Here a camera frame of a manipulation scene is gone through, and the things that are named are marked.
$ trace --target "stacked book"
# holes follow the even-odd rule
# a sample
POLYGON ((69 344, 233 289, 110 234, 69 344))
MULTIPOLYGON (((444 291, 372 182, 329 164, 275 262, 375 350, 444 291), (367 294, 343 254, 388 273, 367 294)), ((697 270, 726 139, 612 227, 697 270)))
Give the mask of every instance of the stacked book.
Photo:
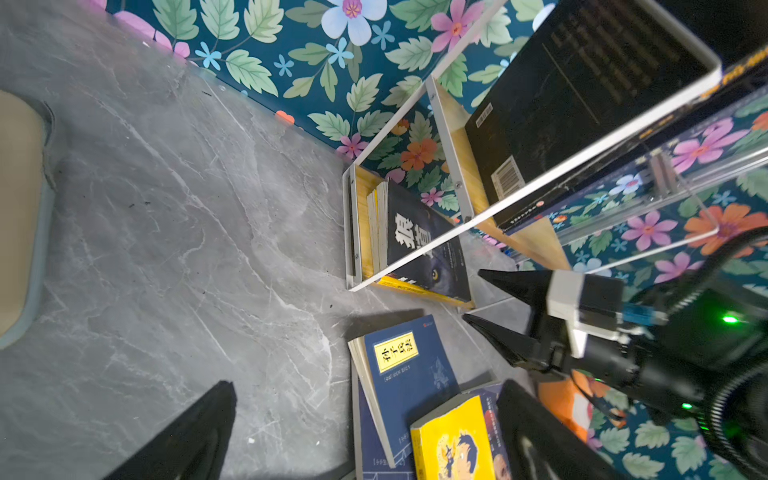
MULTIPOLYGON (((453 228, 453 223, 392 180, 368 195, 373 271, 378 273, 453 228)), ((439 245, 379 281, 410 293, 430 292, 450 303, 472 301, 458 237, 439 245)))
POLYGON ((431 315, 349 342, 358 480, 510 478, 493 382, 461 393, 431 315))

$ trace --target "barcode sticker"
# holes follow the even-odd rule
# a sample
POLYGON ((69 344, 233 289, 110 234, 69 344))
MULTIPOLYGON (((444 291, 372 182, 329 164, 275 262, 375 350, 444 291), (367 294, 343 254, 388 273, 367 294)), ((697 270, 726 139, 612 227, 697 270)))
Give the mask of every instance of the barcode sticker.
POLYGON ((475 120, 475 126, 477 126, 477 128, 480 128, 480 125, 482 125, 482 122, 484 122, 485 119, 488 118, 488 116, 491 114, 492 111, 493 111, 493 104, 489 102, 488 106, 485 107, 485 110, 483 110, 480 116, 478 117, 478 119, 475 120))
POLYGON ((496 169, 495 172, 493 172, 491 180, 493 181, 493 187, 496 189, 496 195, 499 200, 520 190, 522 186, 525 185, 525 180, 523 180, 520 169, 511 155, 499 168, 496 169))

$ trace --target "light blue flower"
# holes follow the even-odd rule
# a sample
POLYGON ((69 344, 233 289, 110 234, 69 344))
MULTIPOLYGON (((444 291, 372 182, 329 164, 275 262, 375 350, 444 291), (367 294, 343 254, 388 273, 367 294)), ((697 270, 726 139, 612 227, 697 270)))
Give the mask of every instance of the light blue flower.
POLYGON ((392 26, 392 23, 389 20, 384 22, 384 28, 379 28, 378 25, 372 26, 371 28, 373 29, 373 33, 375 33, 376 36, 373 37, 373 40, 371 40, 371 43, 382 42, 382 50, 386 50, 386 42, 395 41, 394 35, 387 35, 387 32, 389 31, 389 27, 391 26, 392 26))
POLYGON ((712 204, 720 205, 721 207, 727 207, 728 204, 732 204, 736 201, 736 197, 730 196, 730 190, 725 190, 721 194, 714 194, 712 196, 712 204))
POLYGON ((272 62, 272 65, 274 65, 275 68, 280 69, 280 76, 282 77, 283 74, 288 74, 288 77, 292 77, 293 74, 290 72, 289 68, 293 67, 293 60, 286 61, 285 57, 282 55, 277 55, 277 57, 280 59, 280 62, 274 61, 272 62))
POLYGON ((346 48, 346 38, 344 38, 344 37, 341 37, 339 39, 339 47, 338 48, 334 47, 330 43, 326 44, 326 50, 333 54, 328 59, 328 63, 333 65, 338 60, 339 61, 339 66, 341 68, 346 67, 346 63, 344 63, 344 58, 347 58, 347 59, 355 58, 355 54, 353 54, 351 51, 344 51, 345 48, 346 48))
POLYGON ((512 55, 510 55, 510 56, 509 56, 509 60, 507 60, 507 59, 505 58, 504 60, 502 60, 502 61, 500 61, 500 62, 498 63, 499 65, 501 65, 501 66, 502 66, 502 69, 498 71, 498 76, 499 76, 499 77, 501 77, 501 76, 502 76, 502 73, 504 73, 504 70, 506 70, 506 69, 507 69, 507 67, 509 66, 509 64, 511 64, 511 63, 512 63, 512 61, 513 61, 513 60, 515 60, 515 57, 517 57, 517 56, 518 56, 518 53, 517 53, 517 52, 515 52, 515 53, 513 53, 512 55))
POLYGON ((200 47, 203 47, 203 50, 205 51, 195 50, 194 53, 203 58, 203 66, 208 68, 213 65, 217 70, 221 70, 221 66, 219 66, 219 62, 217 61, 221 60, 221 52, 208 50, 208 45, 204 41, 200 42, 200 47))
POLYGON ((626 240, 619 240, 618 238, 614 240, 614 242, 611 244, 611 247, 613 247, 614 252, 626 252, 627 251, 627 241, 626 240))

